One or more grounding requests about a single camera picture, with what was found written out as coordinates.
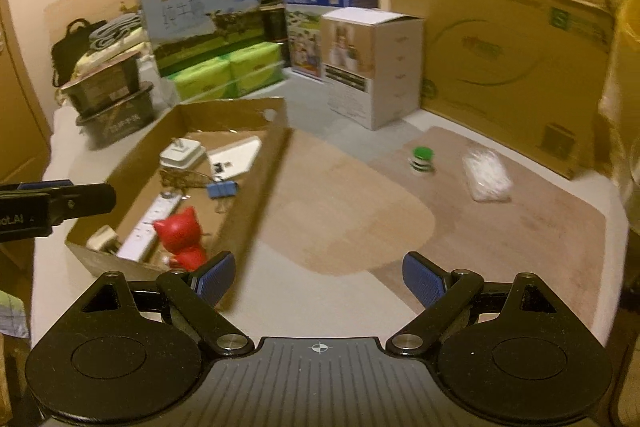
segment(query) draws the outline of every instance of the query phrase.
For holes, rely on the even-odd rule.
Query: black handbag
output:
[[[89,35],[104,26],[107,21],[90,23],[87,19],[76,19],[66,27],[66,35],[51,47],[51,61],[53,63],[54,87],[64,86],[74,72],[76,62],[89,50]]]

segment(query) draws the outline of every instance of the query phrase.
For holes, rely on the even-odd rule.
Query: wooden door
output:
[[[42,179],[49,163],[50,129],[28,77],[7,0],[0,0],[0,184]],[[33,240],[0,243],[0,290],[31,297]]]

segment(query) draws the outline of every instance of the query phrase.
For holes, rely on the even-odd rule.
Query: crosshair marking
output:
[[[311,346],[311,349],[313,349],[316,353],[324,353],[327,349],[331,349],[331,347],[323,344],[322,342],[318,342],[317,344]]]

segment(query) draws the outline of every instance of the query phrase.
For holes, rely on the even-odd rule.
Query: folded cloth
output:
[[[100,51],[108,48],[140,26],[142,19],[137,13],[126,13],[116,17],[89,35],[91,49]]]
[[[93,70],[110,60],[110,58],[115,57],[127,50],[137,48],[140,52],[145,54],[147,51],[150,52],[150,45],[147,50],[147,41],[148,38],[146,36],[146,32],[142,28],[138,28],[137,30],[133,30],[129,35],[114,42],[111,46],[100,50],[99,52],[94,50],[89,50],[86,52],[78,62],[76,62],[76,66],[74,68],[74,77],[80,76],[83,73],[86,73],[89,70]]]
[[[24,304],[20,299],[0,292],[0,333],[19,339],[29,338]]]

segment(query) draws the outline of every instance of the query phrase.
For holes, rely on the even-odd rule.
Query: red toy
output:
[[[170,263],[172,267],[175,267],[175,260],[178,267],[194,271],[207,262],[204,248],[200,245],[202,229],[192,206],[180,214],[155,221],[154,229],[162,245],[175,256]]]

